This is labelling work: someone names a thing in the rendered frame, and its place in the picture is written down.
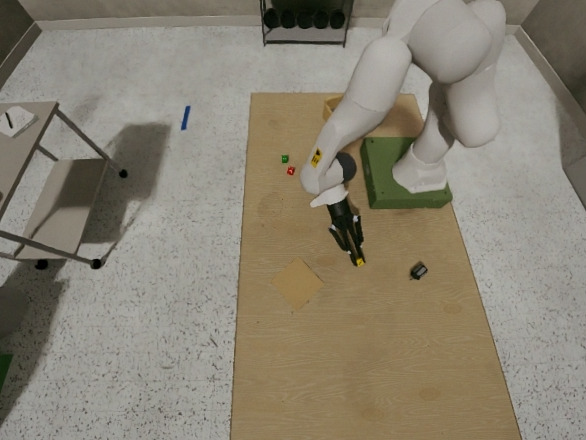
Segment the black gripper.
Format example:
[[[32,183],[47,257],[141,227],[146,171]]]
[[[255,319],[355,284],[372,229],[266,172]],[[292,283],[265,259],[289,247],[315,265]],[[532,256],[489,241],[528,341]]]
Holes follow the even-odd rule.
[[[362,228],[361,228],[361,216],[354,216],[351,213],[351,209],[349,207],[348,201],[345,198],[344,200],[328,205],[327,209],[329,211],[330,217],[332,219],[332,226],[328,228],[328,231],[333,235],[336,242],[338,243],[341,250],[344,250],[346,253],[349,254],[352,264],[354,266],[358,266],[356,258],[354,256],[353,250],[351,249],[350,242],[346,233],[346,229],[348,229],[350,236],[355,244],[355,248],[357,254],[360,258],[362,258],[363,262],[365,263],[365,259],[363,253],[361,251],[362,245],[361,243],[364,242]],[[346,214],[348,213],[348,214]],[[346,215],[345,215],[346,214]],[[342,216],[343,215],[343,216]],[[353,219],[354,218],[354,219]],[[352,225],[354,220],[356,233],[354,231],[354,227]],[[339,235],[336,232],[336,228],[339,229],[342,240],[340,239]],[[357,235],[356,235],[357,234]],[[357,238],[358,237],[358,238]],[[359,239],[359,240],[358,240]]]

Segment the tan flat mat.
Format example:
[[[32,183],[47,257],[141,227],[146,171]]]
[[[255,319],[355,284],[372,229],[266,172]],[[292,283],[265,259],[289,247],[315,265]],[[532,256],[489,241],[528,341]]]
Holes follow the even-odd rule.
[[[297,257],[271,282],[295,311],[324,285],[300,257]]]

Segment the small wooden crate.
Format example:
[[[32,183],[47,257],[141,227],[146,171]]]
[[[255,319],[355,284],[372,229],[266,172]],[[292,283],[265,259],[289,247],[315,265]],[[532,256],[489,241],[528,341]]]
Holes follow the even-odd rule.
[[[322,117],[325,122],[327,122],[327,120],[330,118],[330,116],[332,115],[332,112],[334,112],[334,110],[338,106],[338,103],[343,98],[343,95],[344,94],[337,95],[337,96],[330,97],[330,98],[325,98],[323,114],[322,114]]]

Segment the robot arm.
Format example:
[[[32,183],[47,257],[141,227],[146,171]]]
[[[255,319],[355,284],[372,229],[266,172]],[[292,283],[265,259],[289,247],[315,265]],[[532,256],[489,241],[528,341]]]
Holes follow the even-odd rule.
[[[338,151],[382,124],[412,63],[432,80],[428,112],[416,141],[394,163],[393,177],[410,193],[444,189],[443,158],[455,139],[465,148],[478,148],[502,128],[494,78],[505,28],[500,1],[394,0],[383,23],[385,37],[365,47],[344,99],[301,169],[303,189],[320,194],[311,207],[345,199],[349,192],[343,183],[354,178],[357,167],[350,154]]]

